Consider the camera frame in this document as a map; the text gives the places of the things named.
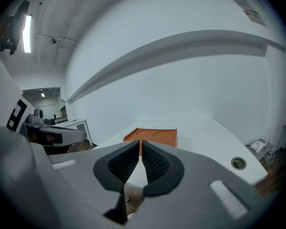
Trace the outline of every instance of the gray robot arm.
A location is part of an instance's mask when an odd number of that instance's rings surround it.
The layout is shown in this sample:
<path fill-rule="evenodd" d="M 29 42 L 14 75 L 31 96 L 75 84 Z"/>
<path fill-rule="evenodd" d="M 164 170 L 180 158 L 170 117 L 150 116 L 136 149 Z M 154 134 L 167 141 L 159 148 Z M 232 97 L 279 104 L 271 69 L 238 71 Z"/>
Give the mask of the gray robot arm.
<path fill-rule="evenodd" d="M 30 114 L 22 124 L 20 133 L 28 139 L 27 128 L 34 128 L 38 133 L 50 134 L 54 137 L 53 143 L 44 147 L 66 147 L 86 139 L 86 133 L 80 130 L 73 130 L 58 126 L 45 125 L 43 123 L 43 113 L 41 109 L 35 109 L 34 114 Z"/>
<path fill-rule="evenodd" d="M 0 130 L 0 189 L 21 215 L 42 228 L 238 228 L 261 202 L 253 187 L 214 160 L 143 142 L 149 184 L 127 221 L 123 185 L 138 152 L 134 141 L 47 156 L 41 145 Z M 211 189 L 215 181 L 245 206 L 242 218 L 228 213 Z"/>

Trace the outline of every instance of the white wall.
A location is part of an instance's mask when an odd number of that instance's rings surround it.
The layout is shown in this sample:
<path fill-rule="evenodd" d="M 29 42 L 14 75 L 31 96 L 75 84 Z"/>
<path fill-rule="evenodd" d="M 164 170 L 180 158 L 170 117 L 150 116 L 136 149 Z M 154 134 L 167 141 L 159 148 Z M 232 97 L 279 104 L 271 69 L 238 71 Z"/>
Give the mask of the white wall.
<path fill-rule="evenodd" d="M 65 103 L 61 100 L 61 93 L 59 92 L 58 95 L 57 95 L 57 99 L 58 99 L 58 106 L 59 106 L 59 109 L 61 109 L 62 107 L 65 106 Z"/>
<path fill-rule="evenodd" d="M 260 3 L 247 1 L 261 14 L 266 27 L 250 21 L 233 0 L 119 0 L 78 43 L 66 71 L 68 96 L 114 60 L 171 35 L 229 30 L 284 44 Z"/>
<path fill-rule="evenodd" d="M 6 127 L 21 95 L 22 90 L 15 84 L 0 61 L 0 127 Z"/>
<path fill-rule="evenodd" d="M 61 117 L 57 96 L 35 96 L 27 93 L 23 94 L 23 97 L 31 103 L 35 108 L 39 108 L 43 111 L 43 118 L 53 119 Z"/>
<path fill-rule="evenodd" d="M 66 69 L 67 96 L 127 53 L 185 32 L 238 31 L 284 47 L 284 36 L 261 3 L 247 1 L 266 26 L 250 21 L 232 0 L 117 1 L 78 43 Z M 74 112 L 87 119 L 96 144 L 137 120 L 179 120 L 194 115 L 213 116 L 244 144 L 259 138 L 278 142 L 280 132 L 274 130 L 282 130 L 279 116 L 286 108 L 286 55 L 275 48 L 268 48 L 266 55 L 261 49 L 247 53 L 248 48 L 245 52 L 228 48 L 218 55 L 221 49 L 215 45 L 214 54 L 204 57 L 193 51 L 193 58 L 110 83 L 72 103 Z M 201 50 L 208 52 L 207 47 Z M 284 94 L 274 93 L 274 86 Z"/>
<path fill-rule="evenodd" d="M 60 87 L 61 99 L 67 99 L 66 81 L 64 68 L 55 65 L 37 63 L 33 54 L 24 55 L 22 52 L 15 52 L 16 57 L 2 63 L 21 90 L 55 88 Z M 75 115 L 70 104 L 65 103 L 68 118 L 73 120 Z"/>

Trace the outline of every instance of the metal grommet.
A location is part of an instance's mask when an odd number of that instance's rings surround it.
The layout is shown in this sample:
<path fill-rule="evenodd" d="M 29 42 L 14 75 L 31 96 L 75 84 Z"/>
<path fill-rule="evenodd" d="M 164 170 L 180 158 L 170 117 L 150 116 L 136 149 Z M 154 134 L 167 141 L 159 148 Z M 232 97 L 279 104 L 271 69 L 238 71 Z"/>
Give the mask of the metal grommet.
<path fill-rule="evenodd" d="M 234 169 L 237 169 L 237 170 L 243 170 L 246 168 L 247 166 L 247 163 L 246 161 L 241 158 L 241 157 L 234 157 L 232 160 L 231 160 L 231 165 Z"/>
<path fill-rule="evenodd" d="M 50 40 L 50 43 L 51 43 L 51 44 L 55 44 L 55 43 L 56 43 L 56 39 L 55 39 L 55 38 L 52 38 L 52 39 Z"/>

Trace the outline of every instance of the orange box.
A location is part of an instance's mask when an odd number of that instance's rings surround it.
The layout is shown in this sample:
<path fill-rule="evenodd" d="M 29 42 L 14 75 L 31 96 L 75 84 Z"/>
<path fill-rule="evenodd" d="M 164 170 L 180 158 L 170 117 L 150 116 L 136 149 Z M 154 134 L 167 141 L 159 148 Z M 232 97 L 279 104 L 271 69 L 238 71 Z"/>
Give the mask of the orange box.
<path fill-rule="evenodd" d="M 164 130 L 136 128 L 123 139 L 124 142 L 135 140 L 140 141 L 140 156 L 142 156 L 142 141 L 151 141 L 177 147 L 177 129 Z"/>

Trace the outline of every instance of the ceiling light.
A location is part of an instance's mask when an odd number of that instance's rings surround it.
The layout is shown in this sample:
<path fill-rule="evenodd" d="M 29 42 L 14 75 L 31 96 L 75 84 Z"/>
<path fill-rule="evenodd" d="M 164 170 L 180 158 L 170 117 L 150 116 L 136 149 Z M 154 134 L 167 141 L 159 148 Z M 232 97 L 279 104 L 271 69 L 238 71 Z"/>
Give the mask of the ceiling light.
<path fill-rule="evenodd" d="M 32 19 L 32 16 L 27 15 L 27 18 L 25 20 L 25 27 L 22 32 L 23 47 L 24 47 L 25 52 L 31 52 L 31 46 L 30 46 L 31 19 Z"/>

